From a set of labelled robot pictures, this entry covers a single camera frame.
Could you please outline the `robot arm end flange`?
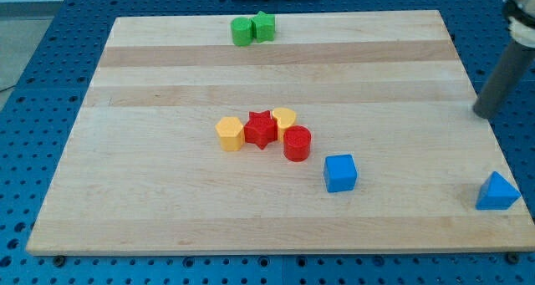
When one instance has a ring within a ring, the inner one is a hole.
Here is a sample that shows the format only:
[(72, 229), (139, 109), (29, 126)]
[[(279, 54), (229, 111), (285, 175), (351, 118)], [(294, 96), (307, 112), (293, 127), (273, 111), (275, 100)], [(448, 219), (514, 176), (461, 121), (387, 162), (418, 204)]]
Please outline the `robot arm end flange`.
[(512, 39), (527, 48), (534, 48), (534, 0), (506, 0), (502, 14)]

